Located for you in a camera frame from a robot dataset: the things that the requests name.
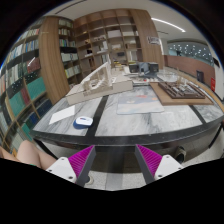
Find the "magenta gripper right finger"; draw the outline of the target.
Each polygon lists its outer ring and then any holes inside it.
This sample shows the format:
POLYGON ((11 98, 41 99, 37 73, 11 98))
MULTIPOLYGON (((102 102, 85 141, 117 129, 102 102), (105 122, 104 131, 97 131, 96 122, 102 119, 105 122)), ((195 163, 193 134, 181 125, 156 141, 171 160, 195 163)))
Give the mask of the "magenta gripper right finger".
POLYGON ((164 178, 183 168, 172 156, 160 154, 137 144, 135 156, 147 184, 164 178))

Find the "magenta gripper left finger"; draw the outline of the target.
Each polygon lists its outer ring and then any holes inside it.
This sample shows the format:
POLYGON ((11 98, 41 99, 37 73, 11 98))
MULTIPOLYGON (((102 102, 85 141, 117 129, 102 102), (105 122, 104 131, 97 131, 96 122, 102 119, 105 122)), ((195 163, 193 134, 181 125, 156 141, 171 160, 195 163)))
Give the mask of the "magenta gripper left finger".
POLYGON ((83 187, 91 180, 89 171, 95 156, 95 146, 91 145, 69 158, 60 157, 47 172, 83 187))

